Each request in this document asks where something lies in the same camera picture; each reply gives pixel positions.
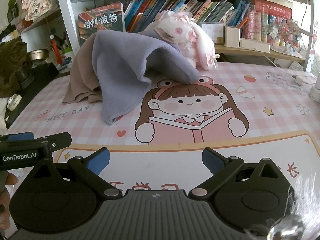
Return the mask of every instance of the plaid pattern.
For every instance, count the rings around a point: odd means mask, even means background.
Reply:
[[[320,145],[320,105],[308,96],[311,85],[304,84],[300,87],[294,84],[291,77],[294,74],[307,76],[305,80],[313,83],[315,80],[308,78],[312,74],[234,63],[219,63],[218,69],[202,71],[201,74],[212,77],[215,84],[221,84],[229,90],[250,124],[244,138],[306,129]],[[246,75],[253,76],[256,81],[247,81],[244,78]],[[160,75],[156,76],[155,84],[160,79]],[[62,105],[68,82],[69,76],[52,81],[24,109],[7,133],[31,131],[37,138],[69,132],[73,143],[141,144],[135,138],[134,129],[141,105],[119,118],[115,124],[108,125],[101,118],[101,102],[89,104],[83,101]],[[239,87],[246,90],[238,93],[236,90]],[[242,97],[240,94],[245,92],[252,93],[255,97]],[[273,114],[267,115],[263,112],[265,108],[271,109]]]

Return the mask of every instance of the purple cloth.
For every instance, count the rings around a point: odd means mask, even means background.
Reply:
[[[102,91],[102,118],[108,124],[134,109],[149,91],[151,80],[144,76],[147,65],[184,84],[200,77],[199,71],[177,49],[145,35],[97,32],[92,66]]]

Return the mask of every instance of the gray ribbed surface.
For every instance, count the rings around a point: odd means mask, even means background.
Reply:
[[[18,231],[11,240],[248,240],[224,225],[209,204],[186,197],[183,190],[130,190],[105,201],[83,226],[55,235]]]

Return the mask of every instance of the yellow sparkle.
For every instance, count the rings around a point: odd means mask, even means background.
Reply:
[[[67,152],[65,155],[64,155],[64,160],[68,159],[70,157],[70,153]]]
[[[274,113],[272,112],[272,109],[269,109],[269,108],[266,108],[266,107],[264,108],[263,112],[265,112],[268,116],[274,114]]]

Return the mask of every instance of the strawberry drawing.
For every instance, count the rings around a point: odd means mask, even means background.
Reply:
[[[246,76],[244,76],[244,79],[247,80],[247,81],[249,81],[249,82],[256,82],[256,81],[257,81],[257,80],[256,80],[253,76],[251,76],[251,75],[246,75]]]

